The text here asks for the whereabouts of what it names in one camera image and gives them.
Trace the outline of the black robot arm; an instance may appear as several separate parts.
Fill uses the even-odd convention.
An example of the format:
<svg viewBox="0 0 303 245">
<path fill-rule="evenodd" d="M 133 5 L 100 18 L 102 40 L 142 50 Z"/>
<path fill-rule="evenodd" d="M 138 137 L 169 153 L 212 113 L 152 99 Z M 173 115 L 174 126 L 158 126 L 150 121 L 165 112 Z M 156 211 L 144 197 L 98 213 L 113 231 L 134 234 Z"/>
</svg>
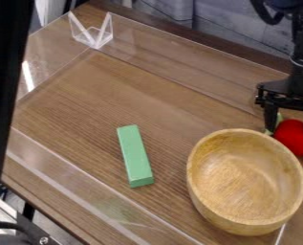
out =
<svg viewBox="0 0 303 245">
<path fill-rule="evenodd" d="M 285 79 L 260 83 L 256 97 L 264 108 L 265 129 L 274 133 L 280 109 L 303 111 L 303 0 L 250 1 L 266 24 L 276 26 L 285 18 L 292 21 L 292 72 Z"/>
</svg>

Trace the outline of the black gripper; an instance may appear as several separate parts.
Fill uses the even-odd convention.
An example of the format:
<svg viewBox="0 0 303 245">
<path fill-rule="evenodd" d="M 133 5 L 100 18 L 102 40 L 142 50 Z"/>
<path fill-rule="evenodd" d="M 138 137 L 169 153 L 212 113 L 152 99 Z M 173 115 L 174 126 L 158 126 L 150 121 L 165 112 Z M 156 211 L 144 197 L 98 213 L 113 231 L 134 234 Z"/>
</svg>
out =
<svg viewBox="0 0 303 245">
<path fill-rule="evenodd" d="M 280 108 L 303 111 L 303 97 L 289 90 L 289 80 L 261 82 L 257 85 L 256 104 L 264 108 L 265 128 L 274 132 L 277 128 Z"/>
</svg>

